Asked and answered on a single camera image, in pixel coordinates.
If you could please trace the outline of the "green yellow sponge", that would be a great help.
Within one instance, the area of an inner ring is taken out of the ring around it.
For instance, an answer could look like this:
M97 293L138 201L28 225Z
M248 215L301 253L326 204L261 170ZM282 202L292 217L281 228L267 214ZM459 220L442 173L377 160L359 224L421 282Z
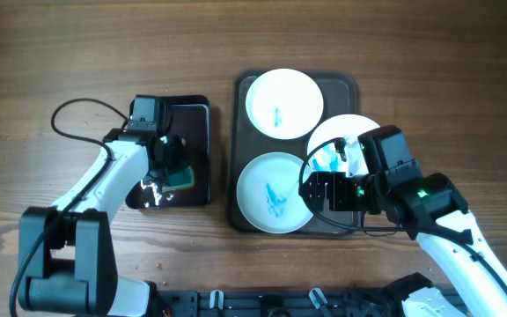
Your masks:
M176 173L168 174L163 182L162 191L177 191L192 188L195 185L195 173L191 166Z

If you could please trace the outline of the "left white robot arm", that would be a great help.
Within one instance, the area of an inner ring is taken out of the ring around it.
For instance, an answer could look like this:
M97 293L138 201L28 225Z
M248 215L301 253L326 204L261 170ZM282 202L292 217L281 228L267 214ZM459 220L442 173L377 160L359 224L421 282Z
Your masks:
M67 194L19 220L18 272L9 312L146 316L154 284L118 274L110 223L138 183L170 182L185 169L185 143L154 130L112 129L100 155Z

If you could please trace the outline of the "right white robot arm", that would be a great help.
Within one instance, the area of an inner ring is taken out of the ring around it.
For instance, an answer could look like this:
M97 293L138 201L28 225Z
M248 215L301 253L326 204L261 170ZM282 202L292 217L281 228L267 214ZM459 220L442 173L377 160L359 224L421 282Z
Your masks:
M344 173L299 176L299 194L314 216L384 211L392 231L418 242L475 316L507 316L507 270L484 239L462 194L441 173Z

